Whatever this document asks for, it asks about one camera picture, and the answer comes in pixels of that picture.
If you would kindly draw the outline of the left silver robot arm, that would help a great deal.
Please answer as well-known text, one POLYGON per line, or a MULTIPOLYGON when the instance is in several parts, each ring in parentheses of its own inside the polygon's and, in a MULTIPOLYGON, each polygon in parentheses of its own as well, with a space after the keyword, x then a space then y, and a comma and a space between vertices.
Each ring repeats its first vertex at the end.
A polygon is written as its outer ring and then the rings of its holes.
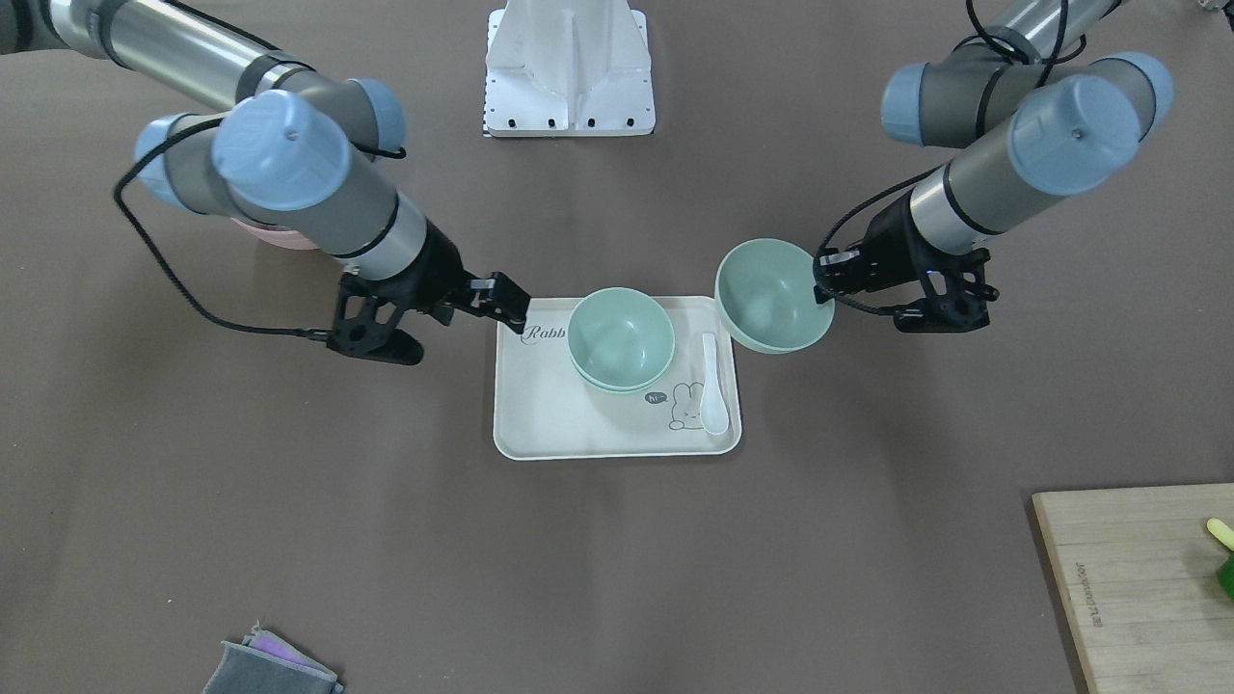
POLYGON ((855 305, 859 293, 914 282, 922 296, 864 312, 905 333, 983 328, 1000 290, 983 277, 990 243, 1127 165, 1175 101, 1169 67, 1137 51, 1088 65, 1072 59, 1116 1, 1017 1, 937 63, 895 70, 884 89, 886 135, 948 147, 951 159, 879 193, 887 206, 845 249, 814 251, 814 300, 855 305))

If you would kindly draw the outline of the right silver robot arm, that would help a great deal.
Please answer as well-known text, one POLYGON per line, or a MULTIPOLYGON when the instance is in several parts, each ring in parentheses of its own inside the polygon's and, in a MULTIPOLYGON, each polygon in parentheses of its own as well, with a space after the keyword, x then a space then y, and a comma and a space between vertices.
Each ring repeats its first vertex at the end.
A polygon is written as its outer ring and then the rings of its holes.
POLYGON ((152 122, 132 177, 195 214, 304 233, 343 267, 334 342, 399 335, 408 310, 455 310, 521 333, 529 296, 479 278, 457 247, 376 168, 402 158, 406 120, 378 80, 334 82, 180 1, 5 1, 2 53, 74 51, 213 109, 152 122))

